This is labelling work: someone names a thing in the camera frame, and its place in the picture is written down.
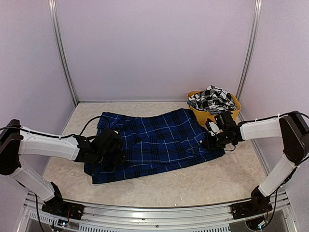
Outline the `yellow plastic basket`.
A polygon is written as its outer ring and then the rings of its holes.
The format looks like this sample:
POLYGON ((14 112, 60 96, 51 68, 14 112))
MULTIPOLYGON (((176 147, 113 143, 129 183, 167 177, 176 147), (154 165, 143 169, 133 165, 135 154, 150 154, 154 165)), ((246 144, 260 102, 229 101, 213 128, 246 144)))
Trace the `yellow plastic basket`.
MULTIPOLYGON (((233 94, 231 94, 231 96, 232 96, 233 101, 234 101, 234 103, 237 107, 237 109, 235 111, 232 111, 232 114, 231 114, 233 120, 235 121, 237 119, 240 111, 241 111, 241 105, 240 105, 238 99, 233 94)), ((209 112, 196 110, 190 105, 188 105, 188 109, 193 111, 193 113, 195 114, 195 116, 197 118, 198 123, 202 126, 205 126, 207 119, 210 119, 210 120, 215 122, 215 115, 212 115, 209 112)))

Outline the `blue plaid long sleeve shirt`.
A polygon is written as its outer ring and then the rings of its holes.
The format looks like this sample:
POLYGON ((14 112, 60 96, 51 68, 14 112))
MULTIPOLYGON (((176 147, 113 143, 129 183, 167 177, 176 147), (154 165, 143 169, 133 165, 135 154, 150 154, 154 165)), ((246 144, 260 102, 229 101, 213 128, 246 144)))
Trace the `blue plaid long sleeve shirt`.
POLYGON ((222 148, 209 150, 209 132, 193 111, 180 108, 159 116, 133 117, 103 112, 97 134, 117 131, 126 154, 122 164, 85 164, 93 184, 128 180, 190 167, 222 157, 222 148))

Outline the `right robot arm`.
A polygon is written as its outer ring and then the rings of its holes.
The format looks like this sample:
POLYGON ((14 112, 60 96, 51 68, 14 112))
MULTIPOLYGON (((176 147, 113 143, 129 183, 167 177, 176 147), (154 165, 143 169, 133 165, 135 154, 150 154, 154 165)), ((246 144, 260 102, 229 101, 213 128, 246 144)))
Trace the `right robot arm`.
POLYGON ((274 142, 275 148, 281 148, 278 162, 255 191, 264 198, 284 185, 300 164, 309 159, 309 117, 299 111, 239 123, 231 112, 223 112, 214 120, 207 119, 206 128, 210 134, 203 145, 209 150, 259 140, 274 142))

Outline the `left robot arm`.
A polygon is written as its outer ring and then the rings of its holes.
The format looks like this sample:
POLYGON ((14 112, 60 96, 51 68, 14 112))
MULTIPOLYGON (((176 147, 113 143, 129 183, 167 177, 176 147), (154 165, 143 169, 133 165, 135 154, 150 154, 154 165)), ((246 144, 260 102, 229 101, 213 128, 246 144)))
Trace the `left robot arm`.
POLYGON ((120 165, 126 153, 116 131, 104 129, 100 135, 84 137, 45 134, 11 120, 0 130, 0 174, 10 176, 34 192, 57 215, 67 211, 67 203, 55 184, 46 181, 21 158, 22 155, 56 157, 86 164, 120 165))

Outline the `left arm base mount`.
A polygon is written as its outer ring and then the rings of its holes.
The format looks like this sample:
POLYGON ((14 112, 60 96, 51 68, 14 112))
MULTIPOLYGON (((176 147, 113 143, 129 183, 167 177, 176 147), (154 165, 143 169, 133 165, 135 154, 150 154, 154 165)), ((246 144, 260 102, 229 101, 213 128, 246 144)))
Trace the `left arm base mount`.
POLYGON ((58 186, 53 182, 51 182, 51 185, 54 189, 54 195, 50 200, 43 201, 42 211, 67 219, 81 220, 84 205, 63 200, 58 186))

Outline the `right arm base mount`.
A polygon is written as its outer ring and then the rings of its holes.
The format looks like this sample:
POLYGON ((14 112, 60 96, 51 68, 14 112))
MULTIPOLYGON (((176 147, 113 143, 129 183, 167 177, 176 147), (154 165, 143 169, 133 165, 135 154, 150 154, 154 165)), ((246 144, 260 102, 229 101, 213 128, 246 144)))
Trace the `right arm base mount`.
POLYGON ((256 216, 273 209, 270 197, 264 196, 258 187, 251 192, 251 199, 231 205, 233 219, 256 216))

